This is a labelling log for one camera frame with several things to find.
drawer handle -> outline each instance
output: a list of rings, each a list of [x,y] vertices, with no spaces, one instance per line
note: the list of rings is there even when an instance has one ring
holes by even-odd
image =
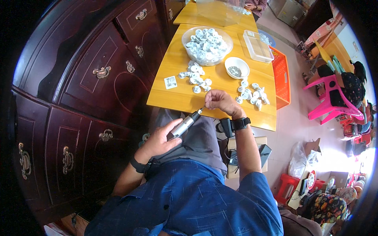
[[[143,55],[144,55],[144,51],[143,51],[142,46],[140,46],[140,47],[135,46],[135,49],[136,49],[136,52],[138,53],[139,57],[142,58]]]
[[[68,147],[63,148],[63,174],[67,174],[73,168],[73,154],[68,151]]]
[[[24,151],[23,143],[19,143],[19,154],[21,155],[20,164],[22,166],[22,177],[28,179],[28,175],[31,174],[30,156],[27,151]]]
[[[126,65],[128,72],[133,73],[135,71],[135,68],[133,67],[133,65],[131,65],[131,63],[128,60],[126,61]]]
[[[103,79],[108,77],[109,72],[112,68],[110,66],[107,67],[101,67],[100,70],[94,69],[92,74],[95,74],[98,79]]]
[[[143,20],[147,16],[147,9],[143,9],[141,12],[139,12],[138,15],[135,16],[135,19],[137,20]]]
[[[111,129],[104,130],[104,133],[100,133],[99,137],[104,141],[107,142],[109,139],[113,138],[113,131]]]
[[[169,18],[173,20],[173,11],[172,9],[169,9]]]

cordless screwdriver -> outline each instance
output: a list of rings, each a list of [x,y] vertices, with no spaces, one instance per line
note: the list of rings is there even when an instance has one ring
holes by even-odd
[[[180,137],[188,128],[200,117],[202,110],[205,107],[199,109],[198,111],[193,112],[192,114],[188,115],[178,124],[173,130],[171,130],[167,135],[167,141]]]

gray pants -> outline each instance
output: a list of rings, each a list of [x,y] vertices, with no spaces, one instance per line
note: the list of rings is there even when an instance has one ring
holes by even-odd
[[[168,109],[160,109],[152,133],[157,127],[165,126],[172,120],[178,119],[181,112]],[[181,136],[181,144],[172,148],[168,152],[155,156],[161,163],[177,158],[189,158],[202,162],[216,169],[223,175],[227,172],[227,167],[222,161],[219,152],[217,134],[213,119],[200,116],[200,118],[189,127],[188,131]]]

clear plastic container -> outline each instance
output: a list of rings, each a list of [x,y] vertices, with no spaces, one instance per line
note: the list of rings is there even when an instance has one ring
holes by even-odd
[[[196,0],[197,12],[222,27],[239,24],[245,0]]]
[[[265,63],[271,63],[274,60],[269,46],[261,42],[259,33],[244,30],[243,38],[247,45],[249,55],[253,60]]]
[[[232,48],[234,47],[234,42],[232,41],[232,38],[226,32],[224,32],[223,30],[218,29],[218,28],[213,28],[213,29],[215,29],[216,32],[218,32],[219,35],[222,36],[222,39],[226,42],[227,50],[224,53],[222,53],[220,56],[215,57],[212,60],[206,60],[206,59],[200,60],[199,58],[197,58],[196,54],[191,52],[186,47],[186,44],[191,41],[191,36],[195,35],[195,31],[197,29],[203,30],[203,29],[211,29],[211,28],[212,27],[209,27],[209,26],[194,27],[194,28],[187,30],[181,38],[183,46],[186,49],[186,52],[188,53],[188,56],[190,57],[190,59],[192,61],[197,62],[201,66],[215,66],[215,65],[219,64],[224,59],[224,57],[231,52]]]

blue patterned shirt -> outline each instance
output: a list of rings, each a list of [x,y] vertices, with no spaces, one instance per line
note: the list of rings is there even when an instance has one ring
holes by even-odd
[[[266,177],[248,174],[239,191],[220,172],[190,159],[162,164],[159,172],[124,197],[112,197],[89,223],[94,235],[283,235]]]

